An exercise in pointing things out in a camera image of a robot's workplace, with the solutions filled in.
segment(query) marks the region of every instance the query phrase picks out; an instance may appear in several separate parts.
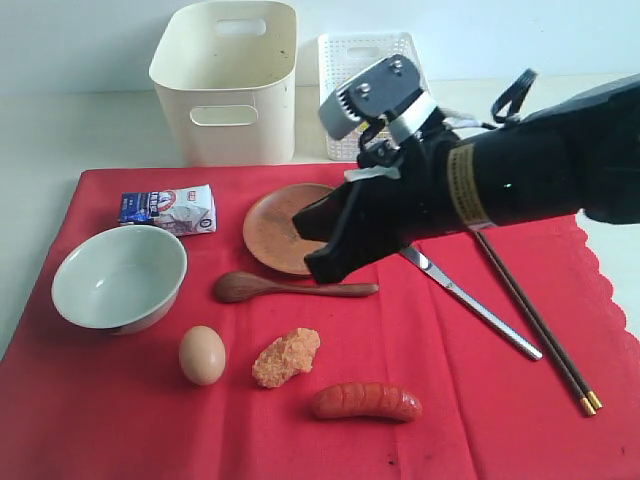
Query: table surface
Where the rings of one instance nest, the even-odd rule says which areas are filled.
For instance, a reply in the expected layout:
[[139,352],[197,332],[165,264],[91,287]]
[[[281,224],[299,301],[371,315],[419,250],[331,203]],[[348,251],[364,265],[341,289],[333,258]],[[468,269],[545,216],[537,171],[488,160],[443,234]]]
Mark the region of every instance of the table surface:
[[[626,74],[540,77],[523,114],[558,103]],[[432,82],[440,105],[490,120],[489,108],[513,79]],[[316,111],[317,87],[299,87],[293,162],[326,162]],[[0,97],[0,188],[5,227],[0,236],[0,354],[22,314],[47,250],[84,170],[180,167],[155,92]],[[640,225],[611,226],[578,214],[600,271],[614,286],[613,300],[640,338]]]

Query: white wall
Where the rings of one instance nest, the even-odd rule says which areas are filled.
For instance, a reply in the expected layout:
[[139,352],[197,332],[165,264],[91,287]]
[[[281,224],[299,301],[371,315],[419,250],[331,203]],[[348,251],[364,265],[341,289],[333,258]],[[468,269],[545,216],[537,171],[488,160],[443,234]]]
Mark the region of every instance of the white wall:
[[[188,0],[2,0],[0,94],[146,90],[170,15]],[[289,0],[298,83],[323,32],[408,31],[429,79],[640,71],[638,0]]]

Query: sausage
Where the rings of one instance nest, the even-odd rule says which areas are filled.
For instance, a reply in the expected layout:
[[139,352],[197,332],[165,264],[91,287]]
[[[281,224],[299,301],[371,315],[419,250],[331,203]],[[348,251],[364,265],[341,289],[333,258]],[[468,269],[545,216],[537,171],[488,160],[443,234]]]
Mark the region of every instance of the sausage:
[[401,422],[422,415],[420,400],[407,390],[387,383],[338,383],[320,390],[311,409],[318,418],[384,417]]

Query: white storage basket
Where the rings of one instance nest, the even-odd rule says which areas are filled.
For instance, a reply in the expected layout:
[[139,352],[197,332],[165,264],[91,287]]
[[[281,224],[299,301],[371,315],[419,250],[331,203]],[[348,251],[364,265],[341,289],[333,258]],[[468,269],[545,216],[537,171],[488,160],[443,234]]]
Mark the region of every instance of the white storage basket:
[[[427,82],[420,65],[420,60],[408,33],[373,33],[373,34],[324,34],[318,38],[318,61],[320,71],[320,103],[335,88],[374,62],[400,54],[411,60],[418,70],[422,87],[428,90]],[[337,141],[325,134],[327,153],[332,160],[353,162],[358,155],[358,137],[366,125],[351,132],[344,139]],[[376,139],[391,138],[384,129]]]
[[289,162],[295,146],[296,13],[273,1],[178,10],[149,67],[189,166]]

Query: brown egg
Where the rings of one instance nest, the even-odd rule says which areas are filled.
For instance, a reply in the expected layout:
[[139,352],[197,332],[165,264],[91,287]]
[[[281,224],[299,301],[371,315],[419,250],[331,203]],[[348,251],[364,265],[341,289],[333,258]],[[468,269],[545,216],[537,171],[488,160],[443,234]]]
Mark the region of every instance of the brown egg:
[[226,365],[227,356],[222,339],[215,330],[199,325],[184,334],[180,342],[180,367],[196,385],[216,382]]

